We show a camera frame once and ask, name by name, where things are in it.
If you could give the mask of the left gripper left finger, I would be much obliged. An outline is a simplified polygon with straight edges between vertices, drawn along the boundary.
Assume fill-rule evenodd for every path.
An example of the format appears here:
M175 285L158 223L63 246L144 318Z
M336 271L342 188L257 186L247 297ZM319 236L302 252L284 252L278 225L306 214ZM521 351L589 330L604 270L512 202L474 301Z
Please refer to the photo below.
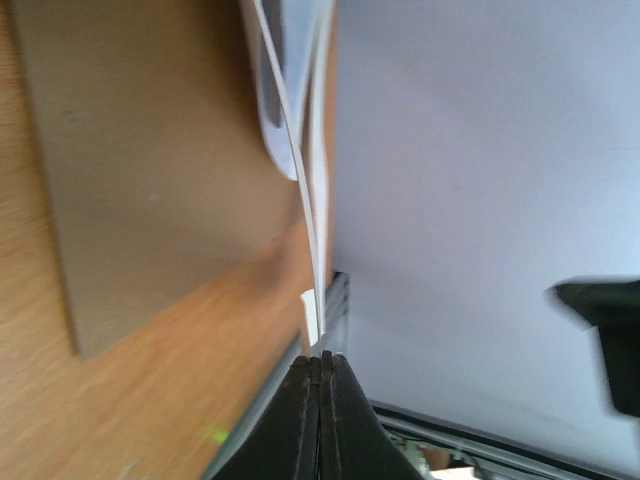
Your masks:
M316 479L321 361L297 357L233 455L207 479Z

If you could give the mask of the white mat board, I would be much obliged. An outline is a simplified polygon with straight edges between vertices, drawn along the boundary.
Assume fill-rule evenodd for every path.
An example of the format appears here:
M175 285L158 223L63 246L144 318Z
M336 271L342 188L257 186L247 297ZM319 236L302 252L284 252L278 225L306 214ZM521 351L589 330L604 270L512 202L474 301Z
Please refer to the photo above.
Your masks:
M313 287L304 305L310 345L326 332L330 175L325 143L332 1L240 4L258 118L279 172L297 183L307 229Z

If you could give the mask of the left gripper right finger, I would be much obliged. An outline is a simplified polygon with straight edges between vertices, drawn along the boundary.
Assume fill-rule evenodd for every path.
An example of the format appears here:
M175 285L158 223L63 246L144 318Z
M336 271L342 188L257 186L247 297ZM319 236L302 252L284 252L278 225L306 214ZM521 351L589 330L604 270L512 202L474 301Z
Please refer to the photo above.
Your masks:
M319 477L419 479L383 429L346 357L325 351L320 366Z

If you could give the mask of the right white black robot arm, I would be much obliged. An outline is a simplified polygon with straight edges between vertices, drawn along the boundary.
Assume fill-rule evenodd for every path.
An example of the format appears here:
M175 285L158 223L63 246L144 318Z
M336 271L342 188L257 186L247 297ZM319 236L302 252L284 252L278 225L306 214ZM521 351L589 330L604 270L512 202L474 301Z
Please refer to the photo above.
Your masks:
M555 298L597 330L611 403L639 416L639 282L565 281Z

